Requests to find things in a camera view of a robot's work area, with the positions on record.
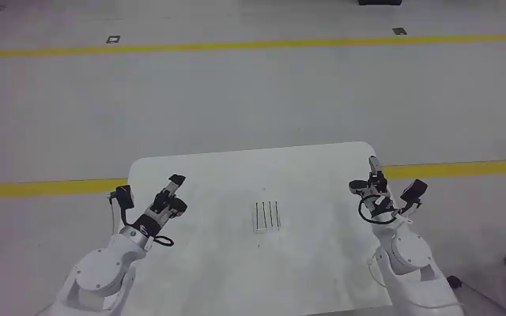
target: white table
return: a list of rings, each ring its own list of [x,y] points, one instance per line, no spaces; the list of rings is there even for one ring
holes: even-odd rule
[[[136,161],[130,222],[173,173],[187,177],[178,196],[188,210],[160,232],[175,246],[155,244],[137,264],[123,315],[298,316],[391,305],[369,276],[379,243],[348,189],[368,177],[374,154],[353,142]],[[281,228],[255,233],[256,203],[269,201],[278,202]]]

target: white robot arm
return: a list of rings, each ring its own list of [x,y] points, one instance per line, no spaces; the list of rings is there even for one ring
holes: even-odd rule
[[[371,223],[379,240],[374,257],[385,284],[378,283],[388,290],[399,315],[463,316],[462,304],[434,262],[429,245],[409,229],[412,220],[408,216],[420,206],[420,196],[427,185],[416,179],[401,195],[406,206],[396,209],[379,161],[371,156],[369,164],[368,181],[354,180],[349,189],[361,196],[359,213]],[[371,219],[362,213],[362,205],[371,213]]]
[[[169,238],[157,234],[169,219],[181,216],[187,209],[186,204],[176,197],[176,191],[184,179],[182,175],[173,175],[169,179],[170,183],[157,194],[154,202],[133,224],[126,221],[125,210],[134,205],[130,191],[125,192],[128,196],[127,205],[120,203],[125,227],[111,237],[107,247],[90,252],[72,268],[49,315],[120,315],[135,279],[135,267],[131,263],[143,259],[152,242],[164,246],[173,245]],[[118,188],[116,193],[121,194],[118,191],[121,189],[125,190],[125,187]],[[101,299],[114,295],[115,301],[110,307],[100,309],[82,302],[82,298],[87,295]]]

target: yellow floor line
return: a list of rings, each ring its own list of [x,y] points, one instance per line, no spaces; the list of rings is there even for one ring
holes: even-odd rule
[[[471,175],[505,175],[506,161],[457,164],[418,164],[387,166],[388,179],[463,177]],[[114,190],[127,179],[92,179],[58,182],[0,183],[0,198],[26,198],[60,194],[94,194]]]
[[[277,40],[263,42],[223,42],[223,43],[190,43],[153,46],[105,46],[105,47],[69,47],[40,48],[25,50],[0,50],[0,57],[14,56],[54,56],[54,55],[96,55],[151,53],[155,51],[210,51],[210,50],[243,50],[281,47],[335,47],[335,46],[373,46],[373,45],[408,45],[431,43],[472,43],[506,41],[506,34],[465,35],[465,36],[420,36],[391,37],[371,39],[303,39]]]

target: black square marker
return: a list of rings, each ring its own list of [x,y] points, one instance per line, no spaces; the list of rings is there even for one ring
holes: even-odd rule
[[[105,42],[105,43],[106,44],[117,44],[117,43],[119,43],[119,38],[120,37],[121,36],[119,36],[119,35],[109,36],[107,42]]]
[[[393,28],[395,35],[408,35],[408,32],[404,28]]]

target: black cable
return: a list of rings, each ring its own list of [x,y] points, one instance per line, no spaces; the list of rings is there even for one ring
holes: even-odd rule
[[[111,203],[111,214],[112,214],[112,235],[116,233],[116,218],[114,216],[114,208]]]
[[[401,215],[404,214],[405,212],[408,211],[408,209],[411,209],[411,206],[413,206],[413,202],[406,202],[406,206],[404,206],[402,209],[401,209]]]
[[[358,203],[358,214],[362,217],[362,220],[365,220],[366,222],[371,223],[371,224],[378,224],[378,225],[388,225],[390,223],[393,223],[395,220],[397,220],[395,217],[392,217],[391,220],[380,222],[378,220],[370,220],[369,218],[365,217],[364,214],[362,213],[362,205],[369,198],[381,198],[381,195],[371,194],[371,195],[368,195],[367,197],[363,197],[361,199],[360,203]]]
[[[123,225],[125,226],[132,226],[131,224],[129,224],[127,222],[127,210],[120,207],[119,208],[119,213],[121,214],[121,221],[123,222]]]
[[[164,243],[164,242],[160,241],[160,239],[167,240],[168,243]],[[174,241],[166,236],[156,236],[153,241],[159,245],[162,245],[162,246],[174,246]]]

